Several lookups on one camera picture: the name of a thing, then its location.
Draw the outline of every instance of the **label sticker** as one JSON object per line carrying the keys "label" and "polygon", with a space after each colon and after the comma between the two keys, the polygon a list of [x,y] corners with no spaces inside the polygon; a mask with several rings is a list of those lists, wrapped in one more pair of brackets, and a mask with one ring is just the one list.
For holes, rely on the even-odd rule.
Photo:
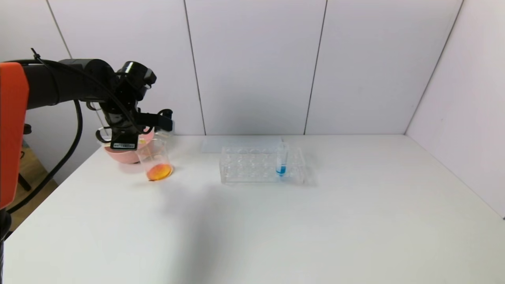
{"label": "label sticker", "polygon": [[131,144],[131,143],[114,143],[113,148],[135,149],[135,144]]}

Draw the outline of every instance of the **wooden floor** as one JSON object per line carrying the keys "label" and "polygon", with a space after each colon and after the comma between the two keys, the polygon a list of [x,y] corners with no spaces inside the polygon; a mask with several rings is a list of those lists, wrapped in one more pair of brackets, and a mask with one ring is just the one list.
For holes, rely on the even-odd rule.
{"label": "wooden floor", "polygon": [[[47,171],[39,162],[33,151],[28,147],[23,147],[22,151],[24,151],[25,155],[21,158],[19,173],[32,186],[32,190],[25,191],[18,183],[16,198],[7,209],[27,197],[47,176]],[[14,212],[11,215],[12,225],[10,230],[14,231],[57,187],[58,184],[54,180],[51,180],[28,204]]]}

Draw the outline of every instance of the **test tube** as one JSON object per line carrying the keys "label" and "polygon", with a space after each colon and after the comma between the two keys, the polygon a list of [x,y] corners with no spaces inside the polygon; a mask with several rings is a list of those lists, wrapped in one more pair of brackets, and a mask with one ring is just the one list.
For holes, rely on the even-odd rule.
{"label": "test tube", "polygon": [[277,146],[277,167],[276,171],[279,176],[286,173],[287,156],[289,153],[289,144],[285,142],[279,143]]}
{"label": "test tube", "polygon": [[147,178],[151,181],[164,179],[172,173],[165,141],[152,139],[146,146],[136,151]]}

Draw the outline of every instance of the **glass beaker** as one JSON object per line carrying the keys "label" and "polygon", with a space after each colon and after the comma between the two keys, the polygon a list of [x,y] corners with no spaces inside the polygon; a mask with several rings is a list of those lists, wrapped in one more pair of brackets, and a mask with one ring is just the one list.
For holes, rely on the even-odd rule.
{"label": "glass beaker", "polygon": [[168,160],[165,141],[162,139],[149,141],[146,146],[138,149],[136,153],[149,180],[164,179],[172,173],[173,167]]}

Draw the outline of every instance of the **blue liquid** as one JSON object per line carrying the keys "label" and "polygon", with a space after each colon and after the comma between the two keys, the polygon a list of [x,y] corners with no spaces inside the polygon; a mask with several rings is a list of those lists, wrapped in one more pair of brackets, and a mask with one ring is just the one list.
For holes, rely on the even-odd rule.
{"label": "blue liquid", "polygon": [[280,168],[276,170],[277,174],[283,176],[286,173],[286,165],[281,165]]}

